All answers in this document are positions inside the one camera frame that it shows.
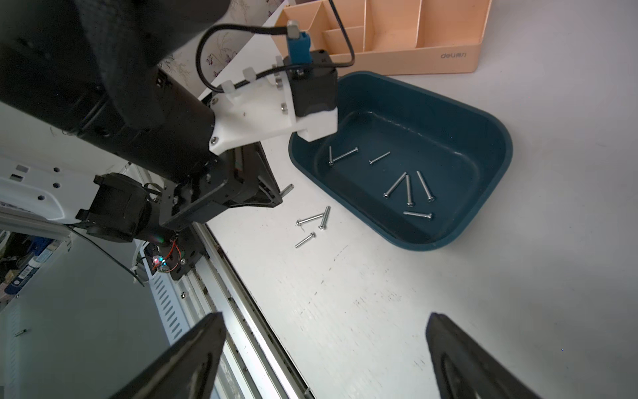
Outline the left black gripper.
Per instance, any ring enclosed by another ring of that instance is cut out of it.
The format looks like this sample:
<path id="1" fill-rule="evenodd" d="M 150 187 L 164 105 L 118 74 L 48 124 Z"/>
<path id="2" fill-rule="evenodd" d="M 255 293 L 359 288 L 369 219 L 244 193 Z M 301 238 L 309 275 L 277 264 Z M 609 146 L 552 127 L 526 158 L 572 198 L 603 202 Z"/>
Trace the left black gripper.
<path id="1" fill-rule="evenodd" d="M 204 224 L 227 209 L 275 208 L 282 204 L 281 189 L 257 142 L 212 156 L 202 170 L 179 183 L 169 182 L 162 196 L 159 223 L 181 231 Z"/>

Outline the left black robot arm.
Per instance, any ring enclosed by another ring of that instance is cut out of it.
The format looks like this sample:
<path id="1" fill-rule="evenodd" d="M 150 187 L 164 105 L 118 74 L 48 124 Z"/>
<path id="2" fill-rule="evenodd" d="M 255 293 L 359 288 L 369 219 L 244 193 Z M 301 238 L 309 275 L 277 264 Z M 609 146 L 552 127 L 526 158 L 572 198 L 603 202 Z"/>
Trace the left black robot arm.
<path id="1" fill-rule="evenodd" d="M 1 101 L 166 181 L 159 202 L 117 173 L 66 180 L 53 165 L 31 212 L 91 234 L 179 231 L 227 209 L 282 203 L 262 146 L 212 153 L 221 116 L 160 63 L 227 1 L 4 1 Z"/>

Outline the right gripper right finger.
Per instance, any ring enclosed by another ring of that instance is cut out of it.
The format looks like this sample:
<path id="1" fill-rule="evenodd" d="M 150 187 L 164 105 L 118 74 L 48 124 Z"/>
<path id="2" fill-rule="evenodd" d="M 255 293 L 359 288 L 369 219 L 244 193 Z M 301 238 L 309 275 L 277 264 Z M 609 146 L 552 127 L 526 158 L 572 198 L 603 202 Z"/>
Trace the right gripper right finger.
<path id="1" fill-rule="evenodd" d="M 444 314 L 425 329 L 442 398 L 537 398 L 538 395 Z"/>

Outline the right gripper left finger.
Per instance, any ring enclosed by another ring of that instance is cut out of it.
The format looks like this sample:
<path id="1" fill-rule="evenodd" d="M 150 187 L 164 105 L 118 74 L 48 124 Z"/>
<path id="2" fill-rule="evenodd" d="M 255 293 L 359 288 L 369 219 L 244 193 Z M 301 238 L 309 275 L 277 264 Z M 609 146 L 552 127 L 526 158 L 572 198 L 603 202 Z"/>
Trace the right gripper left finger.
<path id="1" fill-rule="evenodd" d="M 210 398 L 226 337 L 223 314 L 207 314 L 149 367 L 112 396 Z"/>

